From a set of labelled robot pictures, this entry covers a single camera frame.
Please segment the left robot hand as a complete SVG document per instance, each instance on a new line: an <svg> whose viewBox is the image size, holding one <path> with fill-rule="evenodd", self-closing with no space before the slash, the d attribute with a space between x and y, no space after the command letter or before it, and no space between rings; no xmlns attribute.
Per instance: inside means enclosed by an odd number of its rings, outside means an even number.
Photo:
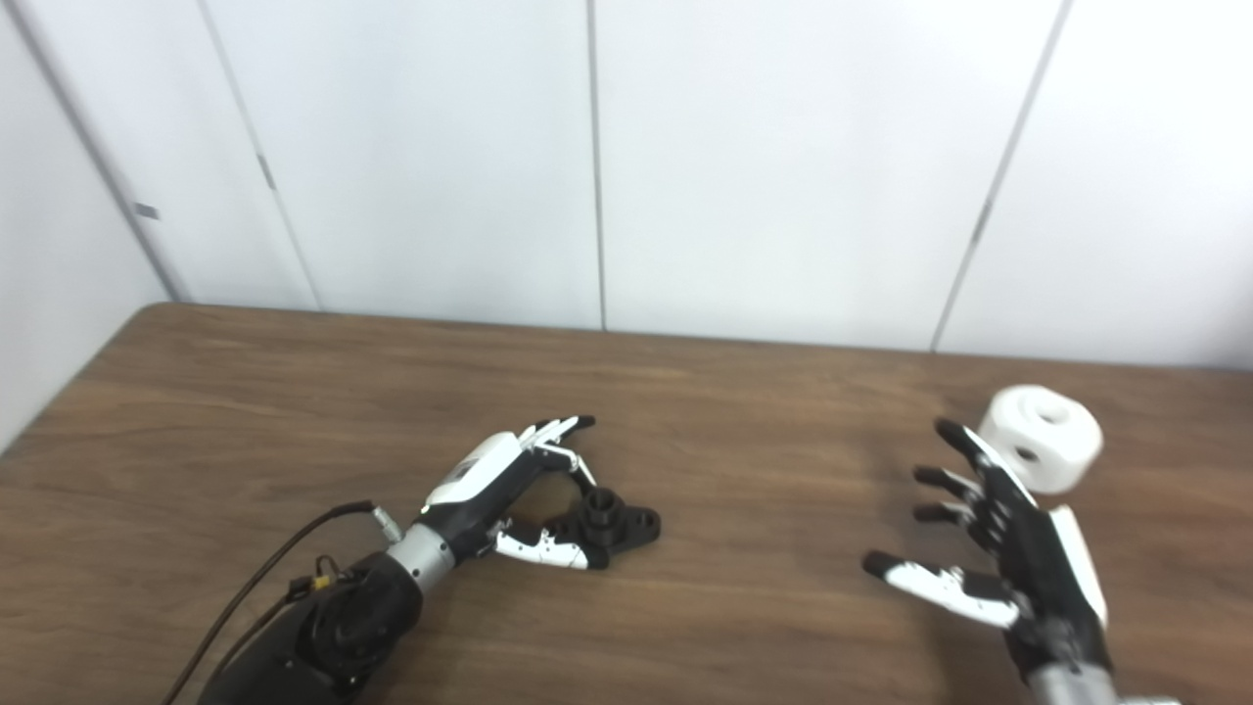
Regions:
<svg viewBox="0 0 1253 705"><path fill-rule="evenodd" d="M436 545L455 566L497 552L536 565L605 570L609 558L603 548L561 540L554 528L517 523L509 513L524 491L548 473L573 480L583 495L598 488L585 460L563 445L595 421L591 414L574 414L487 437L427 495L416 525L439 536Z"/></svg>

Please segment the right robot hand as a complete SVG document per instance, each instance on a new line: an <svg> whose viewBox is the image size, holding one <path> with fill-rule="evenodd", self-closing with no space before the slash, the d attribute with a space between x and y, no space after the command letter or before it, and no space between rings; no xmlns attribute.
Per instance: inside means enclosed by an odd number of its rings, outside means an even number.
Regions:
<svg viewBox="0 0 1253 705"><path fill-rule="evenodd" d="M941 567L882 550L868 550L860 567L891 589L1001 631L1022 680L1051 666L1111 674L1108 607L1071 510L1039 508L975 430L946 418L936 419L933 428L964 456L975 477L917 465L913 481L941 488L954 501L917 505L913 518L964 530L997 570Z"/></svg>

